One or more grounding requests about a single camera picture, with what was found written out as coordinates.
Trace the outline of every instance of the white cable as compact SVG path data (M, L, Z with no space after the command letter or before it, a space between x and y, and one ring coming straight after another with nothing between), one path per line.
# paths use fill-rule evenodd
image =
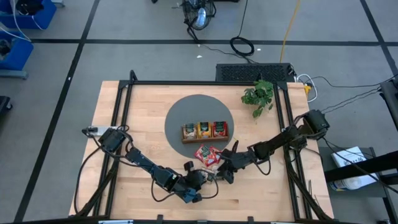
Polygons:
M21 32L21 34L25 37L24 40L27 40L27 41L31 42L31 40L29 39L29 37L26 36L26 35L23 33L23 31L22 31L22 30L19 28L19 26L18 26L18 23L17 23L17 16L15 15L16 5L17 5L17 4L15 3L15 0L12 0L12 3L13 3L12 14L14 15L14 22L15 22L15 25L17 26L19 32Z
M39 29L44 30L43 28L41 28L41 27L38 25L38 23L36 22L35 17L34 17L33 15L32 15L32 19L33 19L33 22L35 22L36 26L37 26Z
M5 33L7 33L7 34L13 36L13 37L16 37L16 38L20 38L20 39L22 39L22 40L29 41L29 40L27 40L27 39L25 39L25 38L23 38L23 37L19 37L19 36L15 35L15 34L12 34L12 33L8 32L8 31L6 31L6 30L3 29L2 27L0 27L0 29L3 30Z
M313 89L315 90L315 97L312 98L311 100L308 100L308 101L307 101L308 103L310 103L310 102L314 101L314 100L318 97L317 87L315 86L315 84L314 84L314 82L312 81L311 77L310 77L309 75L307 75L307 74L301 74L301 75L299 75L299 76L297 77L297 80L299 80L300 77L302 77L302 76L305 76L305 77L307 77L307 78L310 79L310 81L311 81L311 83L312 83L312 86L313 86Z

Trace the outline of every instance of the wooden table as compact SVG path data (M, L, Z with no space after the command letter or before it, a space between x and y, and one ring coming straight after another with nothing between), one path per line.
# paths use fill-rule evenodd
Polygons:
M230 110L234 119L234 135L239 140L238 151L245 151L246 146L259 141L266 141L280 133L275 106L265 111L258 119L253 119L253 107L241 103L240 97L248 86L198 86L198 85L134 85L129 107L127 124L129 134L134 138L135 146L158 165L170 167L186 174L183 164L190 158L174 151L166 140L164 123L170 107L179 99L194 94L213 96L223 102ZM289 96L293 116L308 111L307 99L301 83L288 83ZM93 125L109 126L118 82L103 82L93 118ZM280 92L285 125L288 125L283 93ZM121 120L123 100L119 112L118 124ZM227 148L231 149L234 141ZM308 140L309 149L318 151L316 141ZM84 158L96 146L88 140ZM80 180L78 207L82 208L98 186L104 154L95 154L86 164ZM312 181L312 194L327 215L333 217L330 198L323 176L319 156L313 152L301 152L305 179ZM203 167L195 160L195 167ZM158 214L164 220L224 220L245 221L253 216L255 221L294 221L290 201L289 185L283 157L283 150L278 149L271 157L272 170L268 176L262 175L256 166L248 166L235 174L234 184L219 182L220 192L217 197L199 203L184 203L177 196L157 203L150 194L150 175L140 168L119 166L111 218L115 219L156 219ZM268 162L261 164L266 172ZM205 184L200 193L203 196L213 195L214 184ZM300 216L305 217L300 191L296 188ZM155 186L157 198L167 192ZM104 213L104 205L108 191L105 190L100 214Z

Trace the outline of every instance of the green leaves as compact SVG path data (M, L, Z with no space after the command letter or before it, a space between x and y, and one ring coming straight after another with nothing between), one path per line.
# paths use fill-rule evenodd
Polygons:
M272 102L274 96L274 86L272 83L259 80L254 82L254 88L247 88L244 90L244 96L241 97L242 103L247 105L259 105L258 109L253 111L253 118L257 118L261 115L264 108ZM268 110L271 110L273 104L268 106Z

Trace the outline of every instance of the gray floor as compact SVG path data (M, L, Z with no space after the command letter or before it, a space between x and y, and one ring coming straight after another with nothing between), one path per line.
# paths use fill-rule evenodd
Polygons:
M177 0L101 0L89 39L188 40ZM396 0L366 0L385 41L398 42ZM34 39L79 39L94 0L65 0L45 30L27 30ZM217 3L217 17L199 38L229 40L239 32L244 0ZM282 40L295 7L291 0L250 0L242 36ZM303 0L289 40L377 41L360 1ZM14 109L0 125L0 223L13 221L78 44L35 44L25 70L27 80L0 79L0 95L12 97ZM210 47L231 52L229 45ZM279 45L257 45L257 62L278 62ZM388 48L398 60L398 47ZM217 63L244 63L194 44L85 44L67 99L24 220L66 217L86 144L80 130L91 124L103 80L126 79L134 69L140 80L214 80ZM322 75L339 85L377 83L392 76L380 46L286 46L284 62L297 73ZM324 109L368 90L336 89L316 80ZM395 151L397 131L385 103L370 96L327 114L327 138L341 146L373 146L376 154ZM375 223L387 218L381 199L331 198L335 217Z

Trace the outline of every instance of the wire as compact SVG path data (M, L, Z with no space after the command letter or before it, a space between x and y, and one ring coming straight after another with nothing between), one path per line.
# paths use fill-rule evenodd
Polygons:
M321 78L321 79L323 79L324 81L326 81L331 87L335 87L335 88L362 88L362 87L373 87L373 86L378 86L378 85L380 85L380 84L382 84L382 83L384 83L384 82L387 82L387 81L389 81L389 80L392 80L392 79L393 79L394 77L396 77L396 76L398 76L398 73L395 74L393 77L388 78L387 80L384 80L384 81L379 82L379 83L376 83L376 84L370 84L370 85L357 85L357 86L336 86L336 85L331 84L331 83L329 82L329 80L327 80L327 79L326 79L325 77L323 77L323 76L313 77L312 79L314 80L314 79L316 79L316 78Z
M303 150L303 149L299 149L299 150L298 150L298 153L297 153L297 156L294 157L294 159L292 159L290 162L294 162L294 161L298 158L298 156L299 156L301 150Z
M88 161L88 159L93 156L94 154L96 154L98 151L100 150L100 148L95 149L90 155L87 156L87 158L83 161L83 163L80 166L79 169L79 173L77 175L77 182L76 182L76 188L75 188L75 196L73 198L73 208L75 209L75 213L78 213L78 209L77 209L77 193L79 191L79 182L80 182L80 176L81 176L81 172L84 168L84 166L86 165L86 162Z
M19 25L17 23L17 16L16 16L16 5L17 4L15 3L15 0L12 0L12 3L13 3L12 14L14 15L15 26L17 27L19 32L21 32L21 34L26 38L25 40L31 42L30 38L28 36L26 36L25 33L23 33L23 31L19 28Z
M198 170L199 170L199 171L202 171L202 172L206 172L208 175L211 175L212 178L213 178L213 180L214 180L214 183L216 184L216 188L217 188L216 193L215 193L214 195L209 196L209 197L202 197L202 199L211 199L211 198L215 198L215 197L218 195L218 183L217 183L217 178L215 177L215 175L214 175L213 173L211 173L211 172L209 172L209 171L207 171L207 170L204 170L204 169L198 169Z
M217 51L217 52L222 53L222 54L225 54L225 55L233 55L233 56L235 56L235 57L237 57L237 58L246 59L246 60L248 61L248 63L258 63L258 62L255 62L254 60L250 59L250 58L243 57L243 56L239 56L238 54L224 52L224 51L222 51L222 50L220 50L220 49L212 49L211 47L209 47L209 46L207 46L207 45L205 45L205 44L201 44L201 45L207 47L207 49L212 50L212 51Z
M286 34L285 34L285 37L284 37L284 42L283 42L283 44L282 44L282 51L280 52L279 63L282 63L282 59L283 59L284 54L285 54L286 39L287 39L287 36L288 36L288 34L289 34L289 32L290 32L290 29L292 28L293 21L294 21L294 19L295 19L295 17L296 17L296 14L297 14L297 11L298 11L299 7L300 7L300 0L297 0L296 7L295 7L294 12L293 12L293 16L292 16L292 18L291 18L291 20L290 20L289 26L288 26L288 28L287 28L287 31L286 31Z
M271 173L271 160L268 159L268 172L264 173L264 171L262 171L262 169L260 168L260 166L256 163L254 163L254 165L256 165L257 169L259 169L259 171L263 174L263 175L269 175Z
M32 15L32 20L33 20L33 22L35 22L36 26L37 26L40 30L44 30L44 29L41 28L41 26L39 26L39 24L36 22L34 15Z
M246 9L248 8L248 1L246 0L246 4L244 5L244 11L243 11L243 18L242 18L242 23L241 23L241 28L239 30L239 34L237 35L237 37L239 37L242 33L242 28L243 28L243 22L244 22L244 16L246 15Z
M339 155L332 147L330 147L328 141L327 141L325 138L323 138L323 140L325 140L326 145L328 145L329 149L330 149L331 151L333 151L338 157L340 157L340 158L344 159L345 161L349 162L351 165L353 165L355 168L357 168L357 169L358 169L359 171L361 171L362 173L364 173L364 174L370 176L372 179L374 179L374 180L375 180L376 182L378 182L379 184L383 185L384 187L387 187L388 189L392 190L394 193L398 194L398 190L393 189L392 187L388 186L387 184L385 184L385 183L382 182L381 180L375 178L375 177L374 177L373 175L371 175L369 172L366 172L364 169L360 168L360 167L359 167L358 165L356 165L354 162L351 162L350 160L348 160L348 159L344 158L343 156Z
M207 170L203 170L203 169L197 169L197 170L193 170L193 171L202 171L202 172L206 172L207 174L213 176L213 180L214 180L214 182L216 184L216 193L214 195L212 195L212 196L209 196L209 197L202 197L202 199L215 198L218 195L218 183L217 183L217 179L216 179L215 175L213 173L211 173L211 172L209 172ZM152 179L152 183L150 185L150 194L152 195L152 198L155 200L155 202L163 202L164 200L168 199L169 197L175 195L176 193L179 193L179 192L173 192L173 193L168 194L166 197L164 197L162 199L157 199L155 197L155 194L154 194L154 183L155 183L155 179Z
M168 196L162 198L162 199L156 199L155 194L154 194L154 183L155 179L152 179L152 184L150 185L150 194L152 195L152 198L155 200L155 202L163 202L164 200L168 199L169 197L175 195L175 192L168 194Z
M18 38L18 39L26 40L26 41L29 41L29 42L30 42L30 40L27 40L27 39L25 39L25 38L23 38L23 37L19 37L19 36L15 35L15 34L12 34L12 33L8 32L8 31L6 31L5 29L3 29L2 27L0 27L0 29L1 29L3 32L5 32L6 34L9 34L9 35L11 35L11 36L13 36L13 37L16 37L16 38Z
M308 150L308 151L310 151L310 152L313 152L313 153L317 154L318 156L321 156L321 154L320 154L319 152L317 152L317 151L315 151L315 150L313 150L313 149L309 149L309 148L307 148L307 147L304 147L303 149L306 149L306 150Z
M349 153L351 153L351 154L356 154L357 156L362 156L362 155L361 155L361 153L362 153L362 154L364 154L364 155L369 156L370 158L374 158L373 155L371 155L371 154L369 154L369 153L366 153L366 152L359 152L359 153L357 153L357 152L350 152L349 150L347 150L347 149L345 149L345 148L343 148L343 147L337 146L337 145L333 144L333 143L330 142L330 141L328 141L328 143L331 144L332 146L335 146L335 147L341 149L342 151L346 151L346 152L349 152Z
M327 109L329 109L329 108L334 108L334 107L336 107L336 106L339 106L339 105L342 104L342 103L345 103L345 102L347 102L347 101L349 101L349 100L352 100L352 99L357 98L357 97L359 97L359 96L362 96L362 95L365 95L365 94L367 94L367 93L370 93L370 92L372 92L372 91L374 91L374 90L377 90L377 88L372 89L372 90L369 90L369 91L366 91L366 92L364 92L364 93L360 93L360 94L358 94L358 95L355 95L355 96L353 96L353 97L351 97L351 98L348 98L347 100L344 100L344 101L342 101L342 102L340 102L340 103L338 103L338 104L336 104L336 105L328 106L328 107L326 107L325 109L322 109L321 112L322 112L322 111L325 111L325 110L327 110Z
M314 82L312 81L311 77L307 74L301 74L297 77L297 79L299 79L300 77L305 76L307 78L310 79L310 82L312 83L313 89L315 90L315 96L314 98L312 98L311 100L308 100L307 103L311 103L312 101L316 100L316 98L318 97L318 91L317 91L317 87L315 86Z
M348 103L346 103L346 104L344 104L344 105L341 105L341 106L339 106L339 107L337 107L337 108L335 108L335 109L333 109L333 110L326 111L326 112L324 112L324 114L327 114L327 113L330 113L330 112L332 112L332 111L335 111L335 110L337 110L337 109L339 109L339 108L345 107L346 105L348 105L348 104L350 104L350 103L354 103L354 102L357 101L357 100L366 98L366 97L368 97L368 96L370 96L370 95L373 95L373 94L375 94L375 93L377 93L377 92L378 92L378 90L375 91L374 93L369 93L369 94L367 94L367 95L365 95L365 96L359 97L359 98L357 98L357 99L355 99L355 100L353 100L353 101L350 101L350 102L348 102Z
M119 127L117 128L117 130L120 130L120 133L123 134L123 135L129 140L129 143L126 144L126 152L128 153L128 152L129 152L129 150L127 150L128 145L130 144L132 148L134 147L134 146L132 145L132 137L131 137L131 135L129 135L128 133L126 133L126 131L122 130L121 128L124 128L124 129L126 129L126 130L129 130L130 127L129 127L128 125L124 125L124 126L119 126ZM115 154L113 154L112 152L109 152L109 151L105 150L105 149L102 147L102 145L97 141L97 139L95 139L95 137L94 137L92 134L86 134L86 136L87 136L88 138L92 138L92 139L94 140L95 144L98 146L98 149L101 149L105 154L107 154L108 156L112 157L114 160L116 160L116 161L118 161L118 162L121 162L121 163L123 163L123 164L125 164L125 165L127 165L127 166L131 166L131 167L140 167L140 168L145 168L145 167L148 168L148 167L149 167L149 166L135 165L135 164L130 164L130 163L128 163L128 162L124 162L124 161L122 161L121 159L127 159L127 160L129 161L129 159L128 159L126 156L115 155Z

